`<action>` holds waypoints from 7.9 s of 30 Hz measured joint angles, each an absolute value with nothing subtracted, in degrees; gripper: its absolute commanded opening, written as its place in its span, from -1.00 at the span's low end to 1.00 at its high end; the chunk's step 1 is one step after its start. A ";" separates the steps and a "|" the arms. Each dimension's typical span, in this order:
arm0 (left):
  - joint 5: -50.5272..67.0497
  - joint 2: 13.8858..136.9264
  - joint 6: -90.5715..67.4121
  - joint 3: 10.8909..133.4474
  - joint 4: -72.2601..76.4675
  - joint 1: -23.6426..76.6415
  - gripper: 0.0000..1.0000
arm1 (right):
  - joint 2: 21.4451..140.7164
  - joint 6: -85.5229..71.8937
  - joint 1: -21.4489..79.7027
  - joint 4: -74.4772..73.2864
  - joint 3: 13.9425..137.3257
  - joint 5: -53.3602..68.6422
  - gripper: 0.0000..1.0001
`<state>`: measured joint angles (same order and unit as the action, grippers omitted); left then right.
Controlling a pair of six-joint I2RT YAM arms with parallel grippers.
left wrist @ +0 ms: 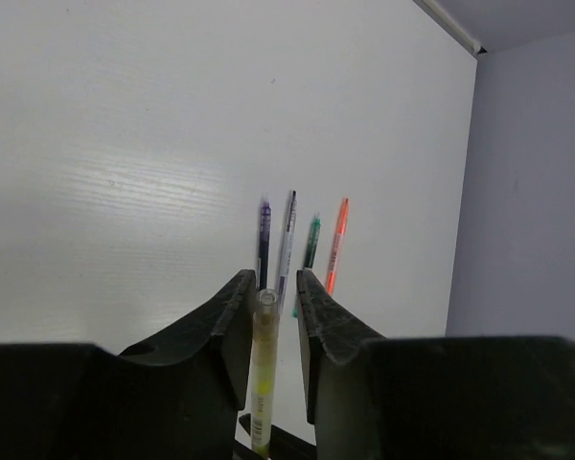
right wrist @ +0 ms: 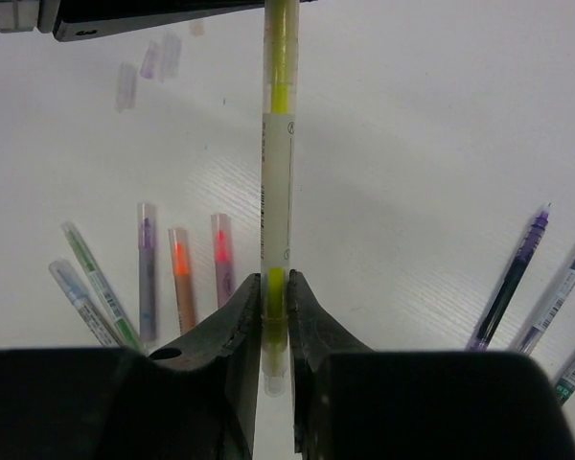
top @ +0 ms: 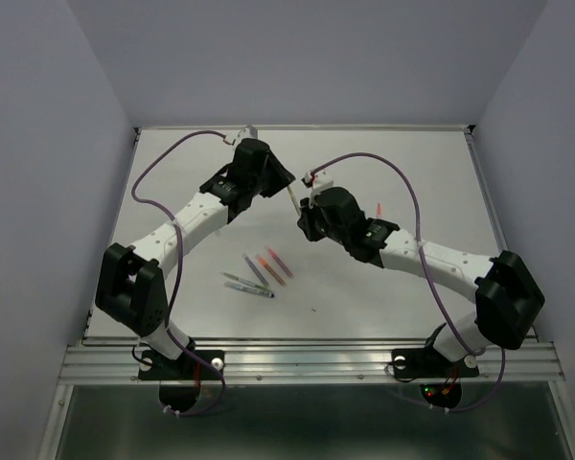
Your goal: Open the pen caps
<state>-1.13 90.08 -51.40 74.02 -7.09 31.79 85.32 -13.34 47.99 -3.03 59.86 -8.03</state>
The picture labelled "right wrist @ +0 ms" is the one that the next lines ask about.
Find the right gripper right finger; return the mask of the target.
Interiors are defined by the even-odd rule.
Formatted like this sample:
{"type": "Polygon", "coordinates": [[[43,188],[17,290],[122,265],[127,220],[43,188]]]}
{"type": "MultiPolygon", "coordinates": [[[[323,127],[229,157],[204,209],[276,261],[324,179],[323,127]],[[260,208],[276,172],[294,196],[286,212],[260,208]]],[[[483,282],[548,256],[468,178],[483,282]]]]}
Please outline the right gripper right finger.
{"type": "Polygon", "coordinates": [[[289,275],[294,447],[305,459],[575,459],[553,389],[507,352],[375,351],[289,275]]]}

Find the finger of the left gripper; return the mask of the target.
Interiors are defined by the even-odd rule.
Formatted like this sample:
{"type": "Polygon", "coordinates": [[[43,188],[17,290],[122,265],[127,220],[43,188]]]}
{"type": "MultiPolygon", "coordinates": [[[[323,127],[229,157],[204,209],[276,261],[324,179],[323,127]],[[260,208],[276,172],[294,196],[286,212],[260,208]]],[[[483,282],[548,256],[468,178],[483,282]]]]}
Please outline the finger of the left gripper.
{"type": "Polygon", "coordinates": [[[263,5],[261,0],[62,1],[53,35],[60,42],[92,39],[259,9],[263,5]]]}

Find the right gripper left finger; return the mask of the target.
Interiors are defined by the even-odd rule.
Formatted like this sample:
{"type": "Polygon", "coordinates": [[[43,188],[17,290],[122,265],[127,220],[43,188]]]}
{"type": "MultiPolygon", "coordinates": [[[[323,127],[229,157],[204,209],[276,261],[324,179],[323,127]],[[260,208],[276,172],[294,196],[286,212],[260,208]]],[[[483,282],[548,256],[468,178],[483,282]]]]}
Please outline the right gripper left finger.
{"type": "Polygon", "coordinates": [[[149,356],[0,350],[0,459],[249,459],[260,364],[258,275],[149,356]]]}

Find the clear pen cap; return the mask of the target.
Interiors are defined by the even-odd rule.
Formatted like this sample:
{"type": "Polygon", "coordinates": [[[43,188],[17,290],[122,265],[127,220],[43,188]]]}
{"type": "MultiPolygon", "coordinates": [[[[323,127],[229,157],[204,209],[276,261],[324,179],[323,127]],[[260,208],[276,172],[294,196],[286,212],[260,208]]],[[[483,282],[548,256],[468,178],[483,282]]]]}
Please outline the clear pen cap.
{"type": "Polygon", "coordinates": [[[162,40],[161,51],[160,80],[176,78],[181,56],[181,38],[176,34],[166,33],[162,40]]]}
{"type": "Polygon", "coordinates": [[[118,69],[115,109],[121,113],[135,106],[138,73],[134,65],[122,62],[118,69]]]}

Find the purple tinted pen cap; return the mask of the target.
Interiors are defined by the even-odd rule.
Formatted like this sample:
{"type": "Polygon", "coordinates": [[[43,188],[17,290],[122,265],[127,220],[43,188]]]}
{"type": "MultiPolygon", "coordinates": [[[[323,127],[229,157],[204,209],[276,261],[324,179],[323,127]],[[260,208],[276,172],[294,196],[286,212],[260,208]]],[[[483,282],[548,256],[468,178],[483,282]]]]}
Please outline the purple tinted pen cap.
{"type": "Polygon", "coordinates": [[[140,76],[143,79],[154,80],[158,68],[158,62],[160,57],[160,47],[159,44],[151,40],[149,42],[148,49],[145,52],[141,67],[140,76]]]}

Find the dark purple gel pen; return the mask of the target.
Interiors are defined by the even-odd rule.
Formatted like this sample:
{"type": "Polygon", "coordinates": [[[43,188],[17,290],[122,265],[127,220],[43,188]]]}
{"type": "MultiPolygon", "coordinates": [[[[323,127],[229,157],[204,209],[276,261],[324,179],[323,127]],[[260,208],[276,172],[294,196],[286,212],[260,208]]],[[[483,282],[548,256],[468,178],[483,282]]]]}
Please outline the dark purple gel pen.
{"type": "Polygon", "coordinates": [[[467,352],[485,351],[508,309],[518,286],[531,263],[549,223],[551,204],[542,206],[526,231],[513,260],[502,279],[493,302],[478,323],[467,346],[467,352]]]}

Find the orange red highlighter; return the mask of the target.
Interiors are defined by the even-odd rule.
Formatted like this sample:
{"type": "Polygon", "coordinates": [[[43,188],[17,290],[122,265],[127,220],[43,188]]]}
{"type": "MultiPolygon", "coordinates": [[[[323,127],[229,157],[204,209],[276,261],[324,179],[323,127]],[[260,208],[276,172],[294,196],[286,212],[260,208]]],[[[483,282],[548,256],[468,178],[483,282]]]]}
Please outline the orange red highlighter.
{"type": "Polygon", "coordinates": [[[197,324],[187,231],[174,227],[168,233],[179,330],[185,334],[197,324]]]}

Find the pink highlighter pen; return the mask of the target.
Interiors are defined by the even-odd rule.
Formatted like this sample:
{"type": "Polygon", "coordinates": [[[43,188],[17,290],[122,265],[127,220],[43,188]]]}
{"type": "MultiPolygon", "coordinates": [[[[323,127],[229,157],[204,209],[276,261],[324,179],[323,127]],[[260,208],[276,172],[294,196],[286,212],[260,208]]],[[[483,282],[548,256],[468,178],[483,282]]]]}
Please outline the pink highlighter pen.
{"type": "Polygon", "coordinates": [[[230,300],[235,290],[231,220],[226,214],[213,214],[211,215],[211,227],[216,274],[217,305],[220,309],[230,300]]]}

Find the yellow highlighter pen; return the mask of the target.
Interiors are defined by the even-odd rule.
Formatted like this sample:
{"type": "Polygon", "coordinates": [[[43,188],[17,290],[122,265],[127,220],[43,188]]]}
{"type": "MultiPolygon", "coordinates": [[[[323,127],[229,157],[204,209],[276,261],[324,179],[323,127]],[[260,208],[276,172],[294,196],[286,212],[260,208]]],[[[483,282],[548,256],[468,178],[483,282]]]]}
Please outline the yellow highlighter pen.
{"type": "Polygon", "coordinates": [[[284,392],[299,44],[298,1],[264,3],[261,296],[264,391],[284,392]]]}

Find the purple pen white label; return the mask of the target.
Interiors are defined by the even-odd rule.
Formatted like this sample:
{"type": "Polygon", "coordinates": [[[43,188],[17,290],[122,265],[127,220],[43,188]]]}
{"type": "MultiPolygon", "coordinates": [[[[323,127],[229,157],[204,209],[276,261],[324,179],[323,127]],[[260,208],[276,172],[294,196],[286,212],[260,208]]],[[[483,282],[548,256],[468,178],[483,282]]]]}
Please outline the purple pen white label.
{"type": "Polygon", "coordinates": [[[575,252],[541,298],[510,350],[530,355],[575,288],[575,252]]]}

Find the green gel pen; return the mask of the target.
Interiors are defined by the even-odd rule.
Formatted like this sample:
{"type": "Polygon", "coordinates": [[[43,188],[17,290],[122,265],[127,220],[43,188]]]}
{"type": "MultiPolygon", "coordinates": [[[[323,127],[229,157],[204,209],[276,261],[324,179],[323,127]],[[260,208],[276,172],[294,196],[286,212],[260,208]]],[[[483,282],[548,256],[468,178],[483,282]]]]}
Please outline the green gel pen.
{"type": "Polygon", "coordinates": [[[560,405],[564,405],[575,392],[575,356],[562,370],[554,389],[560,405]]]}

